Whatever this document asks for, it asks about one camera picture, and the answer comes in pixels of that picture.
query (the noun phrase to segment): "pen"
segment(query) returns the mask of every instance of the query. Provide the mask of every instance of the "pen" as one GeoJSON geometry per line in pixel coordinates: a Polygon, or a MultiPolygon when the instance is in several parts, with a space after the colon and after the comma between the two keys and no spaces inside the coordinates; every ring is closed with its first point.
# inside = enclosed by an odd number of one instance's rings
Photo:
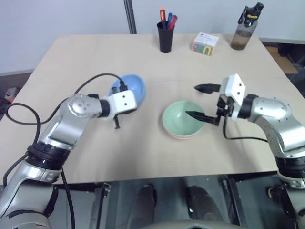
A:
{"type": "Polygon", "coordinates": [[[170,23],[171,23],[171,20],[172,20],[172,16],[173,16],[172,13],[169,13],[169,14],[168,14],[168,17],[167,17],[167,24],[166,24],[166,28],[167,28],[167,29],[168,29],[168,27],[170,27],[170,23]]]}
{"type": "Polygon", "coordinates": [[[175,26],[177,19],[178,19],[178,17],[176,15],[173,15],[170,26],[168,27],[169,30],[171,30],[175,26]]]}
{"type": "Polygon", "coordinates": [[[160,8],[160,17],[162,21],[162,28],[166,30],[166,19],[165,19],[165,8],[161,7],[160,8]]]}

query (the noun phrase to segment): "robotic arm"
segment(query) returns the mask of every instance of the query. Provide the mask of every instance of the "robotic arm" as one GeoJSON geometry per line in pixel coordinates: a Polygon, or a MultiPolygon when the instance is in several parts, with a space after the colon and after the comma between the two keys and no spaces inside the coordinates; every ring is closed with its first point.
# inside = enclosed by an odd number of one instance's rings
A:
{"type": "Polygon", "coordinates": [[[60,105],[35,146],[29,146],[24,159],[0,197],[1,229],[51,229],[52,213],[61,168],[82,136],[89,120],[113,119],[137,107],[130,90],[99,99],[98,95],[75,94],[60,105]]]}
{"type": "Polygon", "coordinates": [[[305,127],[294,118],[290,105],[253,94],[244,98],[245,86],[238,74],[224,79],[221,85],[201,84],[195,89],[207,94],[219,92],[217,117],[187,111],[190,116],[217,126],[222,116],[225,120],[243,118],[261,127],[285,186],[280,197],[284,212],[305,228],[305,127]]]}

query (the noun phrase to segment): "pen holder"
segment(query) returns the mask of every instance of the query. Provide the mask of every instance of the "pen holder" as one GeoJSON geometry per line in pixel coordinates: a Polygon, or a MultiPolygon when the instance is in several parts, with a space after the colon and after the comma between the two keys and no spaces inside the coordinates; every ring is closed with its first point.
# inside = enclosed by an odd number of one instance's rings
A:
{"type": "Polygon", "coordinates": [[[163,29],[162,22],[159,22],[157,27],[159,33],[160,51],[163,53],[169,53],[172,50],[173,30],[175,27],[173,27],[171,30],[163,29]]]}

